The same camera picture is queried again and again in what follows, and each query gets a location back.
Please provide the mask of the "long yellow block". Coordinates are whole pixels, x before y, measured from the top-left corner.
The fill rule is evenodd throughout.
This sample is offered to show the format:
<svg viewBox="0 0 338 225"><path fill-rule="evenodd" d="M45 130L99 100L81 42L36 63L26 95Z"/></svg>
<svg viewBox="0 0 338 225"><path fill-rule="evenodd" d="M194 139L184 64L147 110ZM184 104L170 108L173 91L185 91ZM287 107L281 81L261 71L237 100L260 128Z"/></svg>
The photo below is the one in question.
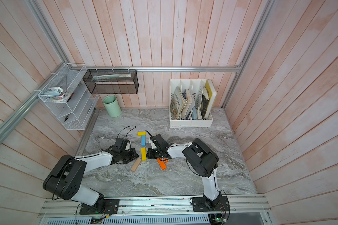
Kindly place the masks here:
<svg viewBox="0 0 338 225"><path fill-rule="evenodd" d="M146 161L146 147L141 148L141 160Z"/></svg>

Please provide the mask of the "natural wood block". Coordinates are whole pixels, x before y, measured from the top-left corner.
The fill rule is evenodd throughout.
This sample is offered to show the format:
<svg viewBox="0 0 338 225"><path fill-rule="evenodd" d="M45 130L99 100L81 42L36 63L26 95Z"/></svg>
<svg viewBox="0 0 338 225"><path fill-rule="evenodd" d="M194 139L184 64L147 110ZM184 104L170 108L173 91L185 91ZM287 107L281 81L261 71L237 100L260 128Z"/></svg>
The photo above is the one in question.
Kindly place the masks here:
<svg viewBox="0 0 338 225"><path fill-rule="evenodd" d="M135 172L138 169L141 162L142 162L141 158L137 158L133 166L131 167L131 171Z"/></svg>

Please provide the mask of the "light blue block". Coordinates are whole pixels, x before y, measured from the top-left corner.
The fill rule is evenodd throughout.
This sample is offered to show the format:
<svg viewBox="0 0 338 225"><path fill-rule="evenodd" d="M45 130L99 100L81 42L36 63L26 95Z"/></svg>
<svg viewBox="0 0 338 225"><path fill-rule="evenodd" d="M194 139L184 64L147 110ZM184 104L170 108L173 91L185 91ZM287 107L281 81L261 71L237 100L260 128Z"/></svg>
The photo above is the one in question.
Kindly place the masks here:
<svg viewBox="0 0 338 225"><path fill-rule="evenodd" d="M146 146L146 135L141 136L141 146Z"/></svg>

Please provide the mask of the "short yellow block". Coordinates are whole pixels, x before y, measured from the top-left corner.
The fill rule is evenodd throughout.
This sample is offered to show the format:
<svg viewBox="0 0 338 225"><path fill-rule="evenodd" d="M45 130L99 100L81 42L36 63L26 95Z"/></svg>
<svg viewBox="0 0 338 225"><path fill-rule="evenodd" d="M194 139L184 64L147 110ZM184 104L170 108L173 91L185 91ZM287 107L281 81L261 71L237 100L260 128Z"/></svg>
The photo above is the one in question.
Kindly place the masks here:
<svg viewBox="0 0 338 225"><path fill-rule="evenodd" d="M145 131L140 131L140 132L137 133L137 135L138 136L144 136L144 135L146 135L146 132Z"/></svg>

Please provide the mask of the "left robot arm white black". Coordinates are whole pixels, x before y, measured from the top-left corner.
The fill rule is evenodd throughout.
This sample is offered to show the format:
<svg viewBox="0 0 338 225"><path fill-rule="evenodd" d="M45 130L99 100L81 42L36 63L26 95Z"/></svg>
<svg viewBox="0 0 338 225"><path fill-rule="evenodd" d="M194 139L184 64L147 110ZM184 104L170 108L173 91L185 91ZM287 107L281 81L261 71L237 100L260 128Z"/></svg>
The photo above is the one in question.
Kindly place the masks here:
<svg viewBox="0 0 338 225"><path fill-rule="evenodd" d="M135 148L123 138L117 138L114 145L96 154L64 155L44 180L43 189L53 197L79 202L94 213L103 212L107 206L104 195L81 184L84 174L100 167L128 164L137 158Z"/></svg>

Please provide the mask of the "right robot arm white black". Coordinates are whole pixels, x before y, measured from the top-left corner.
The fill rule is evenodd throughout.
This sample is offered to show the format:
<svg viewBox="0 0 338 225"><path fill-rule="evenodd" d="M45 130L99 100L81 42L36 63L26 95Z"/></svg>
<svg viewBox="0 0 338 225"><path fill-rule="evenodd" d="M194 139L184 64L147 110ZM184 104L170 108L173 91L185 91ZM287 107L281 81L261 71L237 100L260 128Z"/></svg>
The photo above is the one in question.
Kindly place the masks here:
<svg viewBox="0 0 338 225"><path fill-rule="evenodd" d="M185 144L169 144L160 134L149 138L151 147L146 157L165 161L172 158L184 158L191 172L202 178L204 193L202 197L192 198L194 211L200 207L215 211L222 198L217 182L219 157L199 138Z"/></svg>

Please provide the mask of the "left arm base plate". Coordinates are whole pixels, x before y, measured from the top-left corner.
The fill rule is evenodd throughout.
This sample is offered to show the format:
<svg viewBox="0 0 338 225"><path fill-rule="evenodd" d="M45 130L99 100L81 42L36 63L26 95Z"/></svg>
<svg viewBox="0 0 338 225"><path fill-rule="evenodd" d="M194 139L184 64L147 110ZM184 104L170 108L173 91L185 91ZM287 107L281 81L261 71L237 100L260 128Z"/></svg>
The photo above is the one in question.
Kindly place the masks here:
<svg viewBox="0 0 338 225"><path fill-rule="evenodd" d="M117 214L119 199L99 199L94 206L89 206L82 203L79 214L80 215L112 215Z"/></svg>

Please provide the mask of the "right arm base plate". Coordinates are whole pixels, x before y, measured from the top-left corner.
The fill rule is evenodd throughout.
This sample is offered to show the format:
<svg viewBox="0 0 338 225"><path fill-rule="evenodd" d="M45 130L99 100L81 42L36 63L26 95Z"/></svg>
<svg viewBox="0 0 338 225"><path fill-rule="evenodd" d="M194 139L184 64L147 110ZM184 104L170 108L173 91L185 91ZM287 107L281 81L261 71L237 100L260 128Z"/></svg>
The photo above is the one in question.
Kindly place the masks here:
<svg viewBox="0 0 338 225"><path fill-rule="evenodd" d="M190 199L194 212L226 212L231 208L227 197L218 196L214 201L206 197L193 197Z"/></svg>

